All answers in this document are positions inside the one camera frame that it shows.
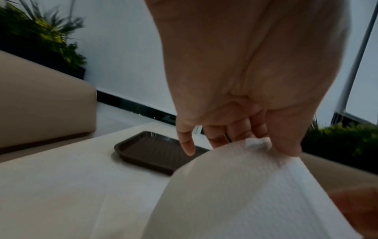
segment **human hand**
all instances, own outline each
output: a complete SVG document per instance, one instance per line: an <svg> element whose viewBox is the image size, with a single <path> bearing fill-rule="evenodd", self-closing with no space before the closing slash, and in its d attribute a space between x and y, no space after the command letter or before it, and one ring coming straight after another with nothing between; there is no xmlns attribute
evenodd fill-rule
<svg viewBox="0 0 378 239"><path fill-rule="evenodd" d="M378 187L329 192L352 227L366 239L378 239Z"/></svg>
<svg viewBox="0 0 378 239"><path fill-rule="evenodd" d="M179 141L195 152L269 136L297 156L337 74L348 35L343 0L146 0L163 45Z"/></svg>

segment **white tissue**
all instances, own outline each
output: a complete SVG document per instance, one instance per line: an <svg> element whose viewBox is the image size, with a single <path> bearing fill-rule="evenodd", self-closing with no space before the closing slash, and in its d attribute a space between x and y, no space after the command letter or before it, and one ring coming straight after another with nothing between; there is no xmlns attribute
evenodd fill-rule
<svg viewBox="0 0 378 239"><path fill-rule="evenodd" d="M297 157L232 143L172 176L142 239L359 239Z"/></svg>

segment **textured white paper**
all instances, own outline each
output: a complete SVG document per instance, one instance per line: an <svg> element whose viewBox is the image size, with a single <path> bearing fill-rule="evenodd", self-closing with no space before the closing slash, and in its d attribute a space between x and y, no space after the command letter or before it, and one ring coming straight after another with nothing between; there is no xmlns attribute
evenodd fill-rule
<svg viewBox="0 0 378 239"><path fill-rule="evenodd" d="M247 139L179 169L142 239L358 239L299 158Z"/></svg>

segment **tray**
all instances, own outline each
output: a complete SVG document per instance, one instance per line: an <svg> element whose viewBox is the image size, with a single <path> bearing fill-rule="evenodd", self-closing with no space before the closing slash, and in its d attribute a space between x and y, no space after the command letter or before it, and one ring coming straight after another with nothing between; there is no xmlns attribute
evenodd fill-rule
<svg viewBox="0 0 378 239"><path fill-rule="evenodd" d="M196 153L188 156L178 140L152 132L137 134L116 144L114 149L127 163L167 175L208 151L196 146Z"/></svg>

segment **floor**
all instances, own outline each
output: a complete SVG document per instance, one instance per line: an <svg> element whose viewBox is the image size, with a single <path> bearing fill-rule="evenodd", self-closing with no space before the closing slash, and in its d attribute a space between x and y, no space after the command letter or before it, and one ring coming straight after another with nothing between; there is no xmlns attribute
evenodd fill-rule
<svg viewBox="0 0 378 239"><path fill-rule="evenodd" d="M97 130L93 137L153 122L153 119L103 103L97 104Z"/></svg>

